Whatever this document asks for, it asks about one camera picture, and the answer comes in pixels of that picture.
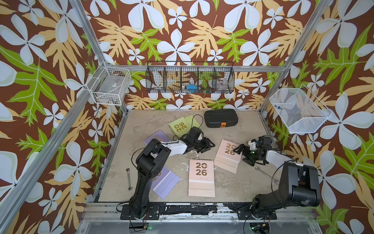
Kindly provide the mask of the pink 2026 desk calendar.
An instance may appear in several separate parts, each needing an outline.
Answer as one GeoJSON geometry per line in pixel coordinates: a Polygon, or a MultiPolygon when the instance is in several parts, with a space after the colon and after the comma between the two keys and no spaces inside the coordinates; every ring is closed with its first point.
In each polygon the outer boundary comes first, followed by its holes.
{"type": "Polygon", "coordinates": [[[216,157],[213,161],[214,165],[236,174],[242,158],[241,154],[237,154],[233,151],[238,146],[239,144],[235,142],[229,141],[227,139],[222,139],[216,157]]]}

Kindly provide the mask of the green 2026 desk calendar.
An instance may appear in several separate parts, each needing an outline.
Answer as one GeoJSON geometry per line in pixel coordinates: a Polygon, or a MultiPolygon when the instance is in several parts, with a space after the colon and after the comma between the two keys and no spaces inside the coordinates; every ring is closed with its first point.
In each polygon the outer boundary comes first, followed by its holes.
{"type": "Polygon", "coordinates": [[[174,135],[181,138],[184,134],[187,134],[190,131],[191,127],[200,127],[201,121],[196,119],[196,116],[189,115],[187,117],[180,117],[168,125],[174,135]]]}

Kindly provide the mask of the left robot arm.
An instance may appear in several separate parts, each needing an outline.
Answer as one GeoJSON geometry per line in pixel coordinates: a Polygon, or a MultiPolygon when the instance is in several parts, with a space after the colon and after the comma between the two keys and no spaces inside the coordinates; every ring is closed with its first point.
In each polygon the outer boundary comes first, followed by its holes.
{"type": "Polygon", "coordinates": [[[129,215],[134,218],[146,215],[152,181],[162,171],[168,157],[190,151],[205,153],[213,147],[215,144],[198,127],[192,127],[175,141],[161,142],[153,138],[135,161],[138,180],[134,195],[129,200],[129,215]]]}

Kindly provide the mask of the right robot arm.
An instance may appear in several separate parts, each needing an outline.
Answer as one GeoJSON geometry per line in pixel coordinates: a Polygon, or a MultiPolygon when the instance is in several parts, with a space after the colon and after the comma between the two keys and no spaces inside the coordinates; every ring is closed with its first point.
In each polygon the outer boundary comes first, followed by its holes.
{"type": "Polygon", "coordinates": [[[264,135],[248,144],[240,144],[233,152],[243,156],[250,166],[256,164],[276,166],[280,179],[269,175],[271,192],[258,194],[252,203],[236,210],[239,219],[276,220],[276,211],[287,207],[317,207],[321,201],[318,170],[301,164],[273,148],[274,137],[264,135]]]}

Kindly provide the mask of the black tool case orange latch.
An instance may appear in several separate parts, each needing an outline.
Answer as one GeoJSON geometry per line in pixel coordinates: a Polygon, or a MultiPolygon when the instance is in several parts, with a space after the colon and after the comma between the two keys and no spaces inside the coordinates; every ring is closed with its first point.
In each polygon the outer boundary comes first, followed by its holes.
{"type": "Polygon", "coordinates": [[[235,126],[239,118],[233,109],[220,109],[206,111],[204,121],[208,128],[225,128],[235,126]]]}

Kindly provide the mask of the purple desk calendar near green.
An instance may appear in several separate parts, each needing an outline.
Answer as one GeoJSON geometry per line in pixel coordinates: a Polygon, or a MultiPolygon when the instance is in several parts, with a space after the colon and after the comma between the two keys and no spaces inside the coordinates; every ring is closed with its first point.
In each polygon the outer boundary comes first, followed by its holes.
{"type": "Polygon", "coordinates": [[[148,145],[152,139],[157,139],[158,141],[160,142],[169,142],[171,141],[170,138],[161,130],[155,132],[154,134],[152,134],[151,136],[149,136],[148,138],[146,138],[144,140],[144,143],[146,145],[148,145]]]}

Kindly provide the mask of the purple desk calendar front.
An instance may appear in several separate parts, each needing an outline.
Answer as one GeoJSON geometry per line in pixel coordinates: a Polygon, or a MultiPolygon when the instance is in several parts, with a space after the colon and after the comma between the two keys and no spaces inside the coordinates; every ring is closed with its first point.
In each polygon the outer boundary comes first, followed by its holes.
{"type": "Polygon", "coordinates": [[[151,190],[162,200],[165,200],[179,181],[180,177],[164,166],[161,172],[153,179],[151,190]]]}

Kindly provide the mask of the white mesh basket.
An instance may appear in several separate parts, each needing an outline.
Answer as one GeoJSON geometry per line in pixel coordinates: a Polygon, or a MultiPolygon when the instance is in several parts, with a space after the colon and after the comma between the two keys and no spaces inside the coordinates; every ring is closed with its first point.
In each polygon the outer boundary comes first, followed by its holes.
{"type": "Polygon", "coordinates": [[[333,114],[305,85],[281,88],[270,97],[270,102],[290,134],[313,134],[333,114]]]}

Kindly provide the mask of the small silver wrench left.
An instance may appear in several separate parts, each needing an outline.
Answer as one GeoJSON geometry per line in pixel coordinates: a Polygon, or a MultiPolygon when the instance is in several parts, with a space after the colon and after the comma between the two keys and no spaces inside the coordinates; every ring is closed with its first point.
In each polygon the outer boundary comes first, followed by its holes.
{"type": "Polygon", "coordinates": [[[126,169],[126,173],[127,173],[127,179],[128,179],[128,190],[131,191],[132,186],[131,186],[131,170],[130,170],[130,168],[126,169]]]}

